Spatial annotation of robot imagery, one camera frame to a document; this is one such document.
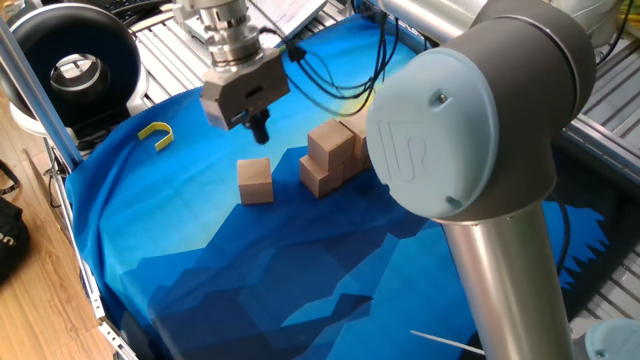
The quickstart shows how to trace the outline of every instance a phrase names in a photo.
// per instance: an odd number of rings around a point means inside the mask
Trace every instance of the white cable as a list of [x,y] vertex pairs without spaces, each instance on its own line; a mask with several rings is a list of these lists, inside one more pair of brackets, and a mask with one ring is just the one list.
[[440,342],[440,343],[443,343],[443,344],[447,344],[447,345],[451,345],[451,346],[459,347],[460,349],[464,349],[464,350],[467,350],[467,351],[471,351],[471,352],[474,352],[474,353],[476,353],[476,354],[484,355],[484,351],[482,351],[482,350],[480,350],[480,349],[476,349],[476,348],[471,347],[471,346],[467,346],[467,345],[464,345],[464,344],[460,344],[460,343],[457,343],[457,342],[455,342],[455,341],[451,341],[451,340],[447,340],[447,339],[439,338],[439,337],[436,337],[436,336],[433,336],[433,335],[423,334],[423,333],[421,333],[421,332],[417,332],[417,331],[415,331],[415,330],[411,330],[411,333],[412,333],[413,335],[418,335],[418,336],[421,336],[421,337],[423,337],[423,338],[427,338],[427,339],[429,339],[429,340],[437,341],[437,342]]

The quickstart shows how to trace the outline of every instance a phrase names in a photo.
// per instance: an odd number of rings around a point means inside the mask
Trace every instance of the black bag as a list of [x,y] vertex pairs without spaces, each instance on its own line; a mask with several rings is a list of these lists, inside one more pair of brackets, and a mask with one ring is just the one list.
[[13,181],[13,185],[0,189],[0,284],[18,267],[29,252],[29,230],[22,221],[22,209],[2,198],[20,187],[18,178],[0,160],[0,172]]

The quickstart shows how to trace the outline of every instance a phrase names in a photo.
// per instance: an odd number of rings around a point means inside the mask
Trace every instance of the wire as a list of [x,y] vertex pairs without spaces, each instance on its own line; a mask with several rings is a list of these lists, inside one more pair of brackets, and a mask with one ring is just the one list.
[[[374,75],[372,77],[370,77],[367,81],[365,81],[362,84],[359,84],[358,86],[353,86],[353,87],[336,87],[336,90],[353,90],[353,89],[358,89],[360,87],[363,87],[363,89],[355,94],[351,94],[351,95],[337,95],[332,93],[330,90],[328,90],[327,88],[325,88],[323,85],[319,84],[318,80],[315,79],[314,76],[312,76],[309,71],[306,69],[306,67],[302,64],[299,63],[300,69],[302,70],[302,72],[309,78],[309,80],[311,80],[311,82],[313,82],[322,92],[324,92],[325,94],[329,95],[330,97],[337,99],[337,100],[351,100],[351,99],[357,99],[360,98],[362,95],[364,95],[365,93],[367,93],[368,91],[370,91],[371,88],[373,88],[375,86],[375,83],[378,79],[378,77],[382,74],[383,78],[384,78],[384,72],[387,68],[387,66],[391,63],[391,59],[393,58],[395,51],[398,47],[398,32],[399,32],[399,21],[398,19],[396,19],[396,37],[395,37],[395,42],[393,45],[393,49],[391,50],[391,54],[390,56],[387,58],[386,56],[386,36],[385,36],[385,30],[384,30],[384,25],[386,23],[386,17],[383,18],[381,23],[381,31],[380,31],[380,42],[378,44],[378,54],[376,56],[376,66],[374,68]],[[327,83],[327,84],[331,84],[331,81],[323,78],[322,76],[320,76],[320,74],[315,70],[315,69],[311,69],[312,72],[323,82]]]
[[267,15],[267,13],[264,10],[262,10],[262,8],[260,8],[260,6],[256,5],[256,3],[253,2],[253,0],[247,0],[247,1],[249,1],[249,3],[254,8],[256,8],[256,10],[258,10],[258,12],[260,14],[262,14],[262,16],[264,16],[264,18],[267,19],[267,21],[269,21],[271,23],[271,25],[273,25],[273,27],[276,28],[276,30],[278,30],[280,32],[279,34],[276,34],[276,35],[280,36],[280,39],[282,39],[282,41],[284,41],[286,43],[288,41],[287,40],[287,34],[284,31],[282,31],[280,26],[278,26],[278,24],[269,15]]
[[[395,25],[396,25],[395,41],[394,41],[391,53],[387,57],[387,42],[386,42],[385,26],[386,26],[388,17],[387,17],[387,14],[384,12],[380,17],[380,24],[379,24],[380,39],[378,41],[378,51],[376,54],[376,64],[374,67],[373,75],[369,77],[365,82],[355,86],[339,86],[339,85],[336,85],[336,82],[333,78],[333,75],[331,74],[331,70],[329,69],[329,66],[318,54],[313,53],[311,55],[316,57],[320,61],[320,63],[324,66],[329,76],[328,80],[324,76],[322,76],[308,60],[305,59],[305,56],[308,54],[306,50],[302,49],[298,45],[294,45],[290,40],[288,40],[286,37],[286,34],[284,33],[284,31],[282,31],[282,29],[278,26],[278,24],[276,24],[276,22],[273,21],[271,17],[269,17],[259,6],[257,6],[253,0],[248,0],[248,1],[252,6],[256,8],[256,10],[258,10],[258,12],[262,14],[262,16],[264,16],[275,27],[275,29],[263,27],[260,29],[260,33],[261,34],[270,33],[280,37],[280,39],[284,42],[287,48],[287,51],[289,53],[289,59],[292,62],[296,62],[300,70],[304,73],[304,75],[322,92],[324,92],[326,95],[337,100],[359,99],[366,94],[364,102],[360,105],[360,107],[358,107],[357,110],[351,113],[341,113],[321,104],[315,98],[310,96],[306,91],[304,91],[302,87],[300,87],[300,85],[298,85],[298,83],[291,78],[291,76],[287,75],[287,79],[289,80],[291,85],[294,88],[296,88],[307,100],[309,100],[316,107],[322,109],[323,111],[328,112],[329,114],[332,114],[334,116],[342,116],[342,117],[349,117],[349,116],[356,115],[366,107],[369,99],[371,98],[373,92],[375,91],[375,84],[381,75],[383,77],[383,82],[384,82],[387,66],[391,63],[391,60],[395,55],[396,49],[398,47],[400,26],[399,26],[399,20],[397,18],[395,19]],[[341,90],[359,90],[359,91],[352,94],[344,94]]]
[[351,112],[351,113],[341,113],[341,112],[332,110],[332,109],[322,105],[320,102],[318,102],[316,99],[314,99],[312,96],[307,94],[304,90],[302,90],[300,85],[298,85],[295,81],[293,81],[293,79],[289,75],[287,75],[287,79],[289,79],[289,82],[291,83],[291,85],[293,85],[293,87],[296,88],[296,90],[298,90],[300,92],[300,94],[302,94],[302,96],[304,96],[307,100],[309,100],[309,102],[311,102],[313,105],[315,105],[319,109],[324,110],[324,111],[326,111],[329,114],[334,115],[334,116],[350,117],[350,116],[354,116],[354,115],[358,114],[360,111],[362,111],[367,106],[367,102],[369,101],[369,98],[371,97],[371,94],[372,94],[372,92],[369,92],[367,94],[367,97],[365,98],[364,102],[362,103],[362,105],[360,105],[360,107],[356,111]]
[[607,60],[607,58],[609,58],[609,56],[611,56],[611,54],[613,53],[613,50],[616,48],[616,46],[618,46],[618,42],[620,41],[620,38],[622,38],[622,34],[624,33],[624,28],[627,26],[627,21],[629,21],[629,14],[631,13],[631,8],[633,7],[633,1],[634,0],[629,0],[629,7],[627,7],[627,11],[624,14],[624,19],[622,20],[622,25],[620,26],[620,30],[618,31],[618,34],[616,35],[615,39],[613,40],[613,43],[611,44],[611,46],[609,46],[609,50],[607,50],[607,52],[600,59],[600,61],[598,61],[597,66],[602,65],[602,63],[605,60]]
[[552,200],[558,203],[560,212],[562,213],[562,223],[564,225],[564,239],[562,240],[562,249],[560,250],[560,257],[556,263],[556,272],[558,276],[564,270],[564,263],[567,261],[567,254],[569,253],[569,247],[571,245],[571,222],[569,220],[569,212],[567,211],[567,205],[558,198],[555,192],[552,192],[549,196]]
[[51,206],[54,209],[57,209],[61,207],[62,204],[57,204],[57,205],[53,204],[53,191],[51,190],[51,183],[53,182],[53,176],[54,176],[53,174],[49,175],[49,206]]
[[141,3],[137,3],[137,4],[121,7],[120,9],[116,9],[111,13],[111,15],[116,16],[116,15],[119,15],[119,14],[126,14],[128,12],[133,12],[133,11],[136,11],[136,10],[143,10],[143,9],[160,7],[160,6],[164,5],[164,4],[170,4],[170,3],[171,3],[170,0],[145,1],[145,2],[141,2]]
[[471,346],[468,346],[468,345],[465,345],[465,344],[461,344],[459,342],[455,342],[455,341],[439,338],[437,336],[421,333],[421,332],[418,332],[418,331],[415,331],[415,330],[411,330],[410,332],[413,335],[418,335],[418,336],[423,337],[425,339],[429,339],[429,340],[437,341],[439,343],[455,346],[457,348],[460,348],[460,349],[463,349],[463,350],[467,350],[467,351],[471,351],[471,352],[474,352],[474,353],[479,354],[479,355],[484,355],[484,350],[476,349],[474,347],[471,347]]

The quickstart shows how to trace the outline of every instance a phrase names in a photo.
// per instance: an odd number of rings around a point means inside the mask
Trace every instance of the ur logo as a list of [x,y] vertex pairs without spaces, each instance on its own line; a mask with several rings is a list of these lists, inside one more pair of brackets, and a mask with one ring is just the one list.
[[9,236],[4,236],[4,234],[0,233],[0,241],[2,241],[5,244],[8,244],[9,246],[13,246],[16,244],[16,242],[10,238]]
[[412,184],[428,176],[425,168],[427,143],[419,126],[411,121],[378,123],[392,182]]

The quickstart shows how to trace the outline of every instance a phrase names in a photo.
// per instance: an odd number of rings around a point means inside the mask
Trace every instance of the silver metal tube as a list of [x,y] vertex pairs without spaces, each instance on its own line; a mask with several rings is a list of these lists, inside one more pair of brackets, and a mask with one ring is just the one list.
[[369,0],[432,39],[445,43],[471,27],[487,0]]
[[67,166],[74,170],[82,162],[60,116],[47,97],[36,74],[29,66],[7,23],[0,19],[0,61],[16,84],[29,108],[53,140]]
[[574,358],[540,202],[444,230],[487,359]]

